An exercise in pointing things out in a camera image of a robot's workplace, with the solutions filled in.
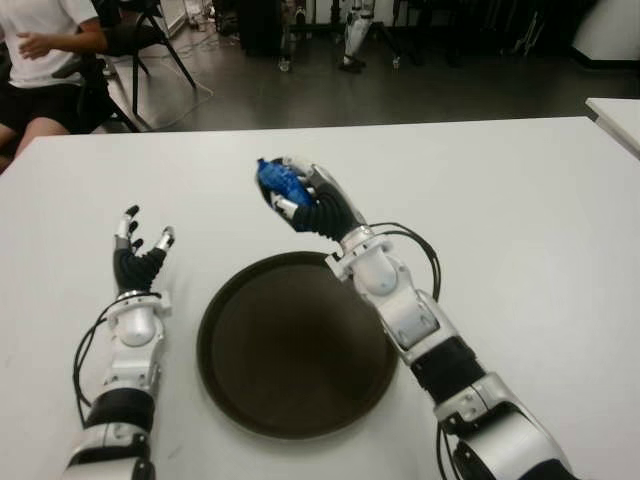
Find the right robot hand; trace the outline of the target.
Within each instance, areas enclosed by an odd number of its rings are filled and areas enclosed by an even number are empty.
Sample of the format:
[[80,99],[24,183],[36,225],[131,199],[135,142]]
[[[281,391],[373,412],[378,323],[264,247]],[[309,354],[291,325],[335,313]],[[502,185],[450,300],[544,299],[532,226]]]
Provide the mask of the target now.
[[310,206],[269,191],[268,203],[296,232],[313,232],[341,242],[352,231],[367,225],[339,183],[322,166],[286,157],[276,158],[273,163],[294,172],[300,183],[311,189]]

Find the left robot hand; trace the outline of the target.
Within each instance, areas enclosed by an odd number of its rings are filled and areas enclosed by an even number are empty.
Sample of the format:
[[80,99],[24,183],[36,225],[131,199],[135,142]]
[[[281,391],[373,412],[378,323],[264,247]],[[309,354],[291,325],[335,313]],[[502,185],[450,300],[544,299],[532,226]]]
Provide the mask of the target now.
[[132,235],[138,227],[135,217],[139,211],[138,205],[129,207],[122,215],[114,235],[112,266],[119,296],[129,292],[150,292],[176,240],[174,229],[167,226],[156,244],[146,253],[139,255],[138,251],[144,240],[132,240]]

